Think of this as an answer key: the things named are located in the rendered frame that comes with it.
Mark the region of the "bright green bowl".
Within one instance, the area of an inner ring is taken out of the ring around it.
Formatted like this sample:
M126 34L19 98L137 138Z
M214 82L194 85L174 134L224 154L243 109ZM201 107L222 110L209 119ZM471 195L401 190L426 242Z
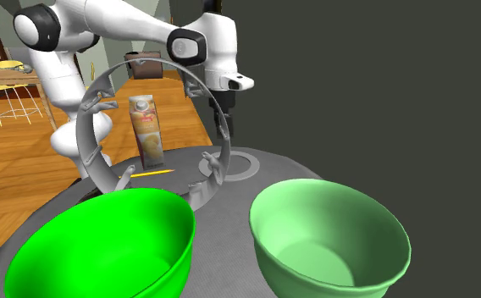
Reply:
M18 250L6 298L180 298L196 220L180 196L128 189L82 202Z

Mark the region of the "orange juice carton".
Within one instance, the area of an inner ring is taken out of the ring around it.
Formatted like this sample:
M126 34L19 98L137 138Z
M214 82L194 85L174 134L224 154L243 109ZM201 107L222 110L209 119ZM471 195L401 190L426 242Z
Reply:
M164 165L163 144L152 95L129 97L129 114L144 170Z

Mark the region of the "wooden table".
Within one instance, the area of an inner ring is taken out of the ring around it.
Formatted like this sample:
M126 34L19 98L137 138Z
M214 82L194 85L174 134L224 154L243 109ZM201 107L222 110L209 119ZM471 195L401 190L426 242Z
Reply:
M25 74L13 69L0 69L0 85L14 85L14 84L28 84L35 85L42 102L42 106L45 109L46 115L49 119L53 130L58 128L55 118L53 117L53 112L50 106L50 102L46 96L45 91L42 88L41 82L37 76L35 70L29 74Z

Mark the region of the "pale green bowl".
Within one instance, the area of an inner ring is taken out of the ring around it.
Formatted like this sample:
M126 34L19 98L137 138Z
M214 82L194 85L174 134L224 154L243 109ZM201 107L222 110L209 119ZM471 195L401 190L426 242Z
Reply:
M412 248L370 196L322 179L289 179L254 199L249 224L260 271L278 298L383 298Z

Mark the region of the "brown box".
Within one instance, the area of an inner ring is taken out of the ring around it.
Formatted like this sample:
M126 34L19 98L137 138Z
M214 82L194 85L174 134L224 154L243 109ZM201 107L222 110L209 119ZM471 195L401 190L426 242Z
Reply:
M136 58L160 58L160 52L128 52L124 55L125 60ZM131 62L129 68L135 80L162 79L163 66L157 61L145 61L143 63Z

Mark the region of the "yellow pencil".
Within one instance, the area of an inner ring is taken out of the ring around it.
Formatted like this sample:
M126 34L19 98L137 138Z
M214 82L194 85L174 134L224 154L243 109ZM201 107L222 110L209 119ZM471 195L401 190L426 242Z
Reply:
M138 174L131 174L131 178L137 178L137 177L145 177L145 176L151 176L151 175L157 175L157 174L168 174L174 172L174 169L164 169L164 170L158 170L158 171L152 171L152 172L146 172L146 173L138 173Z

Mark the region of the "round grey table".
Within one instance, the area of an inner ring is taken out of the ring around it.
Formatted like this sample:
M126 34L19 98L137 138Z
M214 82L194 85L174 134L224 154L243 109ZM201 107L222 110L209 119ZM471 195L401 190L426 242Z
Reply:
M195 213L191 271L180 298L276 298L257 265L249 209L257 194L268 186L287 179L314 179L317 175L288 157L246 147L233 148L229 174L247 171L249 156L260 163L257 173L223 183ZM0 247L0 298L5 298L5 273L19 248L43 224L78 204L95 187L91 179L71 185L34 211L5 241Z

